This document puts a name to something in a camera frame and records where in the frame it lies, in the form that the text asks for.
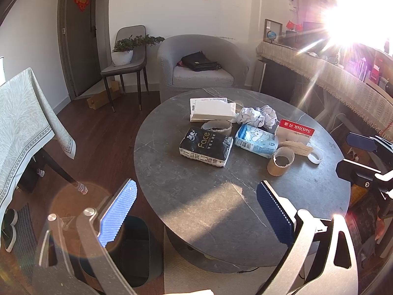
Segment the white cardboard box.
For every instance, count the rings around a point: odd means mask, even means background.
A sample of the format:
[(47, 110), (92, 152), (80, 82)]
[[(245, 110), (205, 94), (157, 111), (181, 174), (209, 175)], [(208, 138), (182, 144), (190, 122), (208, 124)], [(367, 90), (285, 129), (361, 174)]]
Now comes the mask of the white cardboard box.
[(190, 99), (190, 121), (232, 120), (237, 112), (237, 104), (227, 98)]

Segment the red fu door decoration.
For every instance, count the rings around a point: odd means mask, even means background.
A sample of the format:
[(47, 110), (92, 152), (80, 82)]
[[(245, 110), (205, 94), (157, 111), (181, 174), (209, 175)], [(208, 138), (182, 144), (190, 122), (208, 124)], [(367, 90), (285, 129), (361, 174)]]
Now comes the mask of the red fu door decoration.
[(84, 11), (89, 6), (90, 0), (74, 0), (74, 2), (80, 11)]

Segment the beige fringed desk cloth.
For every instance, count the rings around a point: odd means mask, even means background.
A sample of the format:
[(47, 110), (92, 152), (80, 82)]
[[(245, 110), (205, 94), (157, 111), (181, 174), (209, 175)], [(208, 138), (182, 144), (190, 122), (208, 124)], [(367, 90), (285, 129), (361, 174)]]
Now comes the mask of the beige fringed desk cloth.
[(365, 82), (328, 61), (276, 43), (261, 42), (256, 54), (314, 81), (380, 136), (392, 140), (392, 103)]

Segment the red SanDisk cardboard package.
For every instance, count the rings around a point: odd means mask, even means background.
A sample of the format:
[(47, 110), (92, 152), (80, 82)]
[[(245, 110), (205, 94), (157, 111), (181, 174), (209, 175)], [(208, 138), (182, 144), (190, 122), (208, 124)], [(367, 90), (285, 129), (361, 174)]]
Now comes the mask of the red SanDisk cardboard package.
[(288, 147), (295, 155), (307, 157), (313, 151), (309, 146), (309, 140), (314, 132), (313, 128), (306, 125), (281, 119), (274, 135), (279, 141), (279, 147)]

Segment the white paper ball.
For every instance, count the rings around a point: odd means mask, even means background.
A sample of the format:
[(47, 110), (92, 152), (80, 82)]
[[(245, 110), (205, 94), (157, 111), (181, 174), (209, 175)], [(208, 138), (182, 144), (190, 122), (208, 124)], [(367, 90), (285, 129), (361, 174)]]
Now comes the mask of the white paper ball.
[(260, 111), (253, 108), (242, 108), (230, 122), (259, 128), (265, 125), (265, 121), (266, 118)]

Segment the cardboard box on floor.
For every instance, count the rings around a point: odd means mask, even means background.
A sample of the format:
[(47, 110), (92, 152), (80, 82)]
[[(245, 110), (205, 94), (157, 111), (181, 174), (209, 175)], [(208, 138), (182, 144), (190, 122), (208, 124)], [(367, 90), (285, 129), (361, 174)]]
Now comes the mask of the cardboard box on floor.
[[(112, 100), (115, 100), (121, 96), (121, 90), (119, 88), (119, 84), (117, 81), (109, 81), (109, 91), (111, 94)], [(98, 110), (101, 107), (105, 106), (106, 104), (109, 104), (109, 98), (107, 96), (106, 89), (104, 91), (97, 93), (95, 95), (92, 95), (87, 99), (87, 104), (90, 109), (93, 110)]]

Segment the blue white tissue pack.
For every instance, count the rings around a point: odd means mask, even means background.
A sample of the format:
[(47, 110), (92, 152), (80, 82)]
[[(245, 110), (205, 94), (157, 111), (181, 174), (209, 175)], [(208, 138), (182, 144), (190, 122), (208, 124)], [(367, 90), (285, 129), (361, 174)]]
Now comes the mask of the blue white tissue pack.
[(274, 134), (250, 125), (242, 125), (235, 134), (235, 145), (270, 159), (276, 152), (279, 141)]

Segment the brown cardboard tube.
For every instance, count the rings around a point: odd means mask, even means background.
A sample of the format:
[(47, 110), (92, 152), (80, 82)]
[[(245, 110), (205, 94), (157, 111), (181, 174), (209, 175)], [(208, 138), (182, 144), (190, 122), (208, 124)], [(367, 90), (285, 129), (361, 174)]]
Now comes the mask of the brown cardboard tube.
[(271, 176), (283, 175), (295, 160), (295, 153), (291, 148), (281, 147), (272, 155), (267, 165), (267, 171)]

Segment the brown tape roll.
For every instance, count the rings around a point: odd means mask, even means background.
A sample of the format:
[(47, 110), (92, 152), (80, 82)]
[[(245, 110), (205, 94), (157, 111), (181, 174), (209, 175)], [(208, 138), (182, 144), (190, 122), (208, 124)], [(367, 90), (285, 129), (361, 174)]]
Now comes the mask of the brown tape roll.
[(232, 123), (227, 120), (210, 120), (201, 126), (202, 129), (207, 131), (214, 131), (216, 133), (230, 136), (232, 133)]

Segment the round dark marble table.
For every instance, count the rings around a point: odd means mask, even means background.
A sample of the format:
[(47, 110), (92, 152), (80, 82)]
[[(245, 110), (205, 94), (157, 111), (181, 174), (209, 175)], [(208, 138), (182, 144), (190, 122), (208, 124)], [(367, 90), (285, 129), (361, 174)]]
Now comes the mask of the round dark marble table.
[[(225, 97), (244, 107), (271, 106), (279, 118), (312, 127), (320, 164), (296, 157), (282, 176), (267, 172), (268, 160), (234, 147), (225, 167), (181, 156), (179, 145), (191, 127), (192, 98)], [(256, 199), (267, 180), (296, 208), (320, 219), (346, 214), (350, 184), (337, 177), (342, 153), (312, 117), (274, 97), (239, 88), (204, 88), (172, 97), (153, 110), (136, 138), (134, 164), (139, 188), (163, 221), (175, 250), (198, 268), (233, 273), (276, 266), (286, 245), (279, 242)]]

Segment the white plastic lid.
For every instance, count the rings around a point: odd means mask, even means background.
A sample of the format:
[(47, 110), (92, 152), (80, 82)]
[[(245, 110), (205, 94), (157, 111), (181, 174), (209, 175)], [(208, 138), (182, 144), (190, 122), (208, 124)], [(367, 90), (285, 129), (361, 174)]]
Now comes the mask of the white plastic lid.
[(313, 164), (320, 164), (323, 161), (324, 156), (323, 152), (319, 148), (314, 147), (307, 158)]

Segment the black table leg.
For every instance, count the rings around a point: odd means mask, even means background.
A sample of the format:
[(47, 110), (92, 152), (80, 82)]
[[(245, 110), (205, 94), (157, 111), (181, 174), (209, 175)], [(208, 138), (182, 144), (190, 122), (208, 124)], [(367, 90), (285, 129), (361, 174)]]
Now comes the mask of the black table leg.
[(43, 148), (37, 153), (43, 161), (49, 165), (58, 175), (60, 175), (66, 182), (72, 184), (78, 192), (83, 195), (88, 193), (88, 188), (81, 182), (76, 181), (70, 174), (68, 174)]

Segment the potted green plant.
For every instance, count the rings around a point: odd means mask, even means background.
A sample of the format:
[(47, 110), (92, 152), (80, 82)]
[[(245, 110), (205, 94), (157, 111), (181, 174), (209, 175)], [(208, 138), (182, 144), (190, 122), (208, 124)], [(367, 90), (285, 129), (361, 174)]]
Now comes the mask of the potted green plant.
[(158, 45), (164, 40), (164, 37), (154, 37), (150, 35), (138, 35), (136, 37), (131, 35), (128, 38), (121, 39), (114, 44), (112, 50), (112, 63), (115, 66), (127, 65), (133, 58), (134, 49), (138, 47), (146, 47), (147, 45)]

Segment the patterned white tablecloth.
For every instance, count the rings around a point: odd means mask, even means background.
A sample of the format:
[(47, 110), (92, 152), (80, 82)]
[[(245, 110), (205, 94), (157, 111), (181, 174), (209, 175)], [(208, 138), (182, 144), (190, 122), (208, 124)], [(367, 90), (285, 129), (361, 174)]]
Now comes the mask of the patterned white tablecloth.
[(31, 68), (1, 85), (1, 217), (29, 161), (52, 138), (75, 158), (76, 143), (51, 108)]

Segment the grey dining chair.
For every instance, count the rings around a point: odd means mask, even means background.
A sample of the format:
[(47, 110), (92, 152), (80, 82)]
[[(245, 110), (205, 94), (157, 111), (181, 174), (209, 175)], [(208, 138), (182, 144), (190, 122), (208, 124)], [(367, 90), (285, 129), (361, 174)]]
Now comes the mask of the grey dining chair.
[[(134, 25), (131, 27), (121, 28), (116, 35), (115, 44), (126, 38), (136, 38), (138, 36), (146, 36), (146, 27), (144, 25)], [(114, 52), (111, 53), (112, 63), (100, 72), (101, 77), (104, 81), (104, 86), (107, 92), (109, 102), (112, 107), (112, 111), (115, 112), (110, 86), (108, 84), (108, 77), (115, 77), (119, 75), (121, 79), (121, 86), (125, 93), (125, 84), (123, 75), (136, 73), (137, 75), (137, 94), (139, 100), (139, 110), (142, 111), (142, 90), (141, 90), (141, 72), (144, 75), (144, 83), (146, 86), (147, 93), (149, 93), (149, 85), (147, 80), (147, 47), (144, 45), (135, 47), (131, 51)]]

